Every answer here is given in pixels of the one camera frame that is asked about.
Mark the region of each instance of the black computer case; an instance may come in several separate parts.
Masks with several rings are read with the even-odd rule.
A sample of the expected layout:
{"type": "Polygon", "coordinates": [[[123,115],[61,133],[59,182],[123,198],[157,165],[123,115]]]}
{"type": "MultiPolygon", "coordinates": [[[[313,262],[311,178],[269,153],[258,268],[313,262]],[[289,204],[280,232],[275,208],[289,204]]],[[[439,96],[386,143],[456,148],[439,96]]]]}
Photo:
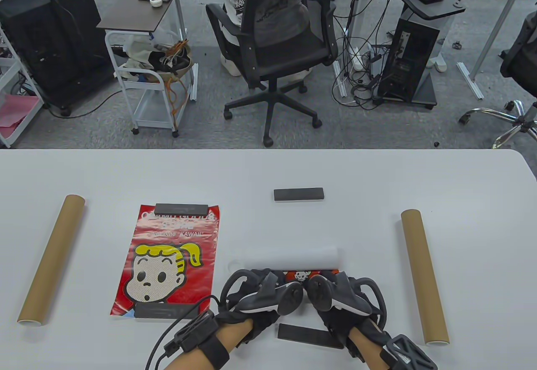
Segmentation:
{"type": "Polygon", "coordinates": [[[112,78],[94,0],[2,0],[0,22],[48,101],[62,109],[112,78]]]}

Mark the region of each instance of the cardboard tube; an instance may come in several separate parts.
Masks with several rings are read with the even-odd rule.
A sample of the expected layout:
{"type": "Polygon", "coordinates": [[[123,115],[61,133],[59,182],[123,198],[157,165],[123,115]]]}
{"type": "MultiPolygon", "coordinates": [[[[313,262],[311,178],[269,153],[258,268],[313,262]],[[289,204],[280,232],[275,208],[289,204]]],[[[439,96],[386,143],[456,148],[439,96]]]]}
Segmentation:
{"type": "Polygon", "coordinates": [[[422,215],[416,209],[409,209],[401,214],[401,221],[403,222],[404,238],[407,242],[425,343],[427,345],[447,345],[449,344],[449,336],[447,335],[446,320],[443,316],[422,215]]]}
{"type": "Polygon", "coordinates": [[[85,202],[78,195],[68,195],[65,198],[19,314],[18,323],[34,326],[44,323],[75,241],[85,202]]]}

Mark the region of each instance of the desktop computer tower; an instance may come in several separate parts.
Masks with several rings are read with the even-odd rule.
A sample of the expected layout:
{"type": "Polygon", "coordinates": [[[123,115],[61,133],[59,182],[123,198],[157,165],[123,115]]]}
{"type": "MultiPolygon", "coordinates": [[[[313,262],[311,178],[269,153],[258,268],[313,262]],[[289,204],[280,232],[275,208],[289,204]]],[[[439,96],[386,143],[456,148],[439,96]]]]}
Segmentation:
{"type": "Polygon", "coordinates": [[[95,1],[57,1],[2,0],[0,23],[44,97],[67,109],[113,69],[95,1]]]}
{"type": "Polygon", "coordinates": [[[399,19],[388,56],[382,68],[376,96],[384,100],[410,103],[439,30],[406,19],[399,19]]]}

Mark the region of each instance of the wrist strap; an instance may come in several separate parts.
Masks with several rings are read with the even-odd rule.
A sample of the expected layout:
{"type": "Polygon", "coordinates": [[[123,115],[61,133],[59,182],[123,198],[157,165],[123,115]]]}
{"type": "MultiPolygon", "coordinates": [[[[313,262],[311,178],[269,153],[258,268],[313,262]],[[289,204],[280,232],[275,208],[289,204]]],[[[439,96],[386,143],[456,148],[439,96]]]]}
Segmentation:
{"type": "Polygon", "coordinates": [[[229,353],[218,340],[216,335],[211,335],[207,341],[200,344],[199,349],[213,365],[214,370],[220,370],[229,360],[229,353]]]}

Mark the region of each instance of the black mesh chair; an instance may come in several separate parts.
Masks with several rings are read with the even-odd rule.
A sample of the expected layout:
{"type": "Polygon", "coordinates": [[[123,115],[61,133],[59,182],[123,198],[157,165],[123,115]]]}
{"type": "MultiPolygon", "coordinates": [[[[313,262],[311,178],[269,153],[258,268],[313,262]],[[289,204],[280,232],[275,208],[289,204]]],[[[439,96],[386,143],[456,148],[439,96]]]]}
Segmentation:
{"type": "MultiPolygon", "coordinates": [[[[500,72],[506,78],[513,78],[524,90],[537,98],[537,12],[526,16],[516,42],[504,57],[500,72]]],[[[502,147],[518,132],[527,133],[537,141],[537,102],[533,102],[527,112],[520,100],[507,102],[504,109],[516,109],[516,115],[492,109],[472,109],[466,111],[459,122],[466,124],[473,113],[485,113],[511,123],[512,128],[496,138],[493,149],[502,147]]]]}
{"type": "Polygon", "coordinates": [[[274,105],[281,103],[312,118],[314,128],[322,125],[317,113],[305,107],[286,95],[292,89],[299,88],[299,92],[307,91],[303,81],[278,88],[278,78],[301,72],[318,64],[331,65],[338,55],[336,36],[334,34],[333,15],[336,9],[332,0],[302,0],[307,7],[309,26],[299,35],[284,42],[259,46],[263,44],[255,27],[262,19],[261,14],[270,10],[281,0],[245,0],[241,26],[234,25],[221,6],[209,4],[206,7],[207,15],[213,27],[218,46],[227,60],[235,63],[240,73],[248,83],[250,89],[260,88],[263,92],[227,103],[224,107],[224,118],[230,120],[230,109],[243,107],[259,102],[267,102],[267,116],[263,144],[271,147],[274,142],[270,138],[270,126],[274,105]],[[239,46],[226,40],[221,26],[238,38],[239,46]],[[268,81],[268,90],[261,84],[268,81]]]}

